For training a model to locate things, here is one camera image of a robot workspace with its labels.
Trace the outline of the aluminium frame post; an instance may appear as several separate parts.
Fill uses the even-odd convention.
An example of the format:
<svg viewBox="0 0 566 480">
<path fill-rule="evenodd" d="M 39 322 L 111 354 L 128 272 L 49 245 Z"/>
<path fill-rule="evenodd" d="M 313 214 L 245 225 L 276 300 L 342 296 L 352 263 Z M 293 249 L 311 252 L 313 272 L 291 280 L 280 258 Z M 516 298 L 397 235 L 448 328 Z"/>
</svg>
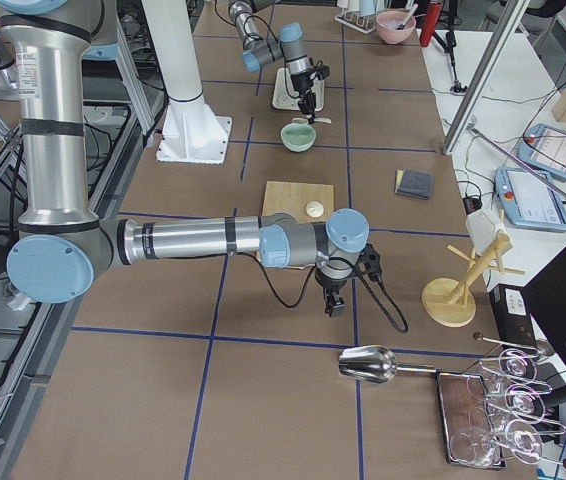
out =
<svg viewBox="0 0 566 480">
<path fill-rule="evenodd" d="M 487 81 L 503 53 L 510 37 L 514 34 L 520 20 L 529 6 L 529 0 L 508 1 L 503 14 L 497 22 L 487 47 L 478 63 L 468 90 L 452 120 L 442 145 L 442 153 L 451 155 L 460 136 L 469 125 L 470 117 L 481 99 Z"/>
</svg>

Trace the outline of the white steamed bun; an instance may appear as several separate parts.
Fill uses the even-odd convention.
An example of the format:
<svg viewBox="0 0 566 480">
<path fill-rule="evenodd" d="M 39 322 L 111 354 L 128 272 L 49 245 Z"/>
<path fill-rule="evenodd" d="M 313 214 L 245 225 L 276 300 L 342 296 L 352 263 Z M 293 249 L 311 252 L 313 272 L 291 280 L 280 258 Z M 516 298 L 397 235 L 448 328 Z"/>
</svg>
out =
<svg viewBox="0 0 566 480">
<path fill-rule="evenodd" d="M 305 205 L 305 212 L 311 218 L 320 218 L 324 215 L 325 209 L 321 202 L 310 201 Z"/>
</svg>

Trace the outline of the upper teach pendant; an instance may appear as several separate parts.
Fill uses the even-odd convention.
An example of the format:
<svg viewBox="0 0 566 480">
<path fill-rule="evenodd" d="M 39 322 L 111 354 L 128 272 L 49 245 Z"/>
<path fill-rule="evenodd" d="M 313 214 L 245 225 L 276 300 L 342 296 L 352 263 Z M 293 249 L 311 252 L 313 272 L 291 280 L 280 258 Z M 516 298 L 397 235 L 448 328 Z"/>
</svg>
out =
<svg viewBox="0 0 566 480">
<path fill-rule="evenodd" d="M 538 123 L 526 132 L 519 143 L 518 156 L 533 168 L 566 181 L 566 132 Z"/>
</svg>

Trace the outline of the metal scoop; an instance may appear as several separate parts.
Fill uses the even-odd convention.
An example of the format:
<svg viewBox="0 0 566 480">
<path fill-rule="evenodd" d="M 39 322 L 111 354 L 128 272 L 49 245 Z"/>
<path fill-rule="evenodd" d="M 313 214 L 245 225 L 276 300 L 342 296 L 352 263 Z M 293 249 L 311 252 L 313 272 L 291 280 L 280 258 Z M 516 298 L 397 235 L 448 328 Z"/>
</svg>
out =
<svg viewBox="0 0 566 480">
<path fill-rule="evenodd" d="M 354 380 L 385 384 L 398 373 L 435 374 L 432 365 L 399 362 L 394 352 L 382 345 L 344 349 L 338 357 L 339 372 Z"/>
</svg>

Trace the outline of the grey cleaning cloth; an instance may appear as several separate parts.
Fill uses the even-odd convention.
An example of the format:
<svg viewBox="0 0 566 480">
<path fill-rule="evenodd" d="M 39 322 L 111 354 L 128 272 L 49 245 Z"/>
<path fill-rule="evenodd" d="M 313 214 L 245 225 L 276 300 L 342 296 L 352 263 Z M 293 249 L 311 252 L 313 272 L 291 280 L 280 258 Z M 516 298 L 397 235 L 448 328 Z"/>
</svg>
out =
<svg viewBox="0 0 566 480">
<path fill-rule="evenodd" d="M 433 193 L 434 176 L 430 172 L 404 170 L 399 195 L 428 200 Z"/>
</svg>

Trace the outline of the red bottle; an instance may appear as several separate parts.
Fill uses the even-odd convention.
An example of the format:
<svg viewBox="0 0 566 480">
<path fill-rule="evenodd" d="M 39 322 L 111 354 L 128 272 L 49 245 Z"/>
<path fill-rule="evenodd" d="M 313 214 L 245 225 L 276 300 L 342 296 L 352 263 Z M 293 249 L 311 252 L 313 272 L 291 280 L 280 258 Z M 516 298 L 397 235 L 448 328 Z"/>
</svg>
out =
<svg viewBox="0 0 566 480">
<path fill-rule="evenodd" d="M 426 48 L 431 41 L 431 38 L 436 30 L 436 25 L 438 23 L 440 13 L 442 11 L 441 1 L 430 1 L 424 17 L 421 33 L 419 36 L 420 46 Z"/>
</svg>

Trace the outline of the white dish rack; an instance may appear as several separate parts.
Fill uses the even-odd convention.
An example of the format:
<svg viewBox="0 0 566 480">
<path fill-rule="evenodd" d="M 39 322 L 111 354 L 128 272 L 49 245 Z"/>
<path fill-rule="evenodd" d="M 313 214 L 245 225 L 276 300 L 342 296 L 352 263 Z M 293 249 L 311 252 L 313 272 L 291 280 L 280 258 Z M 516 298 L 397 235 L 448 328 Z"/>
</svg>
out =
<svg viewBox="0 0 566 480">
<path fill-rule="evenodd" d="M 375 17 L 378 13 L 376 0 L 338 0 L 340 12 L 334 20 L 346 27 L 363 34 L 369 34 L 375 29 Z"/>
</svg>

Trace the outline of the wooden cup tree stand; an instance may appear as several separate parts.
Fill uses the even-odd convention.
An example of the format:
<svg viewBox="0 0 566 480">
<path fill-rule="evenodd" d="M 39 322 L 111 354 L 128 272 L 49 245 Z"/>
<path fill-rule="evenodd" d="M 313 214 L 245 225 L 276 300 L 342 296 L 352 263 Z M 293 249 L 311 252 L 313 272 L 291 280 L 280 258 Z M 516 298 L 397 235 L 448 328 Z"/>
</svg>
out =
<svg viewBox="0 0 566 480">
<path fill-rule="evenodd" d="M 512 248 L 509 235 L 499 229 L 482 254 L 472 248 L 469 255 L 453 245 L 447 249 L 467 262 L 467 269 L 461 280 L 437 278 L 425 285 L 421 302 L 430 318 L 452 328 L 468 325 L 476 315 L 476 301 L 470 292 L 472 284 L 486 271 L 524 275 L 525 271 L 507 268 L 503 255 Z"/>
</svg>

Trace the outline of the black computer box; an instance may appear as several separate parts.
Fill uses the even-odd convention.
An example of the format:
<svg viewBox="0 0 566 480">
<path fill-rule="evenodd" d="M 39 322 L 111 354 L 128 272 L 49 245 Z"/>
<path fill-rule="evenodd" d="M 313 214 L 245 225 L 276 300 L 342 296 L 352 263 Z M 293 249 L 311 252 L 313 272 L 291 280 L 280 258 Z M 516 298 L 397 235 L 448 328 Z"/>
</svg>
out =
<svg viewBox="0 0 566 480">
<path fill-rule="evenodd" d="M 537 324 L 566 364 L 566 247 L 525 286 L 498 284 L 489 299 L 501 339 L 532 346 Z"/>
</svg>

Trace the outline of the wine glass rack tray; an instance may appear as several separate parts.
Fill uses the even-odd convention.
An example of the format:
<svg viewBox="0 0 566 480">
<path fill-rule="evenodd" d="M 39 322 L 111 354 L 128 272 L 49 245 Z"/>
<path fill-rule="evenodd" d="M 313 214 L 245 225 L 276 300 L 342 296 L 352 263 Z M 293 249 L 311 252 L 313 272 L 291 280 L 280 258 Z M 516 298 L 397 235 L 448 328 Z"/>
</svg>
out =
<svg viewBox="0 0 566 480">
<path fill-rule="evenodd" d="M 538 464 L 543 438 L 566 433 L 546 405 L 552 386 L 538 374 L 553 347 L 545 339 L 520 344 L 481 332 L 473 338 L 493 348 L 460 373 L 436 374 L 447 462 L 485 470 L 503 469 L 509 459 Z"/>
</svg>

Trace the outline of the yellow sponge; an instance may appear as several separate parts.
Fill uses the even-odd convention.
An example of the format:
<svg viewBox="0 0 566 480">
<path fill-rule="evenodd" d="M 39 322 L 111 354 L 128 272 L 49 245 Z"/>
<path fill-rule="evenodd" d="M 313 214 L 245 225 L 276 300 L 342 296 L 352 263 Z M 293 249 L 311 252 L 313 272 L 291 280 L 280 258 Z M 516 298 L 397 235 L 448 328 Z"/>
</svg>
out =
<svg viewBox="0 0 566 480">
<path fill-rule="evenodd" d="M 398 193 L 399 190 L 400 190 L 400 186 L 401 186 L 401 183 L 402 183 L 403 176 L 404 176 L 404 170 L 398 169 L 396 171 L 396 174 L 395 174 L 395 189 L 394 189 L 394 191 L 396 193 Z"/>
</svg>

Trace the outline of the light green ceramic bowl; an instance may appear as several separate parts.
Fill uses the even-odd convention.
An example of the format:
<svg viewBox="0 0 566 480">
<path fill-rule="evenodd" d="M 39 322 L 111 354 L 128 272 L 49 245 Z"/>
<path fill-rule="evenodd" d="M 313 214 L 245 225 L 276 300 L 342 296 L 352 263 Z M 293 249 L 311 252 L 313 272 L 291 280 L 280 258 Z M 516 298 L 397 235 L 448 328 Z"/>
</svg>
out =
<svg viewBox="0 0 566 480">
<path fill-rule="evenodd" d="M 315 129 L 308 124 L 289 123 L 280 131 L 283 145 L 296 153 L 309 150 L 314 145 L 316 136 Z"/>
</svg>

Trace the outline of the lower teach pendant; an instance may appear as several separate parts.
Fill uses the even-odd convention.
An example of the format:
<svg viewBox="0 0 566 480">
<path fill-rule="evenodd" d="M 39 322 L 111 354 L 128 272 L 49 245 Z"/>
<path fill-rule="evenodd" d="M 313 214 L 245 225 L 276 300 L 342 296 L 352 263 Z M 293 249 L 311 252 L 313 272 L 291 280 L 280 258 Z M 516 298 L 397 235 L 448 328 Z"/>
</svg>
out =
<svg viewBox="0 0 566 480">
<path fill-rule="evenodd" d="M 494 183 L 505 215 L 515 226 L 566 232 L 566 211 L 561 197 L 521 168 L 499 167 Z"/>
</svg>

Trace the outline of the teach pendant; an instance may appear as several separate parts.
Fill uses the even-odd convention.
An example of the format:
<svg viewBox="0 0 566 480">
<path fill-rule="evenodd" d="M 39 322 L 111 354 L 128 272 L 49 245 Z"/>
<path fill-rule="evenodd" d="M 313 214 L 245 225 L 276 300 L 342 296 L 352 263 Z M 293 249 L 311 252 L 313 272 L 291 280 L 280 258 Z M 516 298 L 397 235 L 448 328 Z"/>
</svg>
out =
<svg viewBox="0 0 566 480">
<path fill-rule="evenodd" d="M 538 123 L 526 132 L 519 143 L 518 156 L 533 168 L 566 181 L 566 132 Z"/>
<path fill-rule="evenodd" d="M 566 232 L 566 211 L 561 197 L 521 168 L 499 167 L 494 183 L 505 215 L 515 226 Z"/>
</svg>

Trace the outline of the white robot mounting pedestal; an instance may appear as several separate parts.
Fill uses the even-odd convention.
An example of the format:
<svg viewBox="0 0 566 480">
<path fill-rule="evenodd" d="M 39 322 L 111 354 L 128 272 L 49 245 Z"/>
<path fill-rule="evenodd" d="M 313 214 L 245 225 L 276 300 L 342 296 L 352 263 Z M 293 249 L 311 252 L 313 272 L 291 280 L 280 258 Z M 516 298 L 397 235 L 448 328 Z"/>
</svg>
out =
<svg viewBox="0 0 566 480">
<path fill-rule="evenodd" d="M 186 3 L 146 0 L 142 5 L 168 97 L 157 159 L 220 165 L 232 119 L 215 115 L 204 98 Z"/>
</svg>

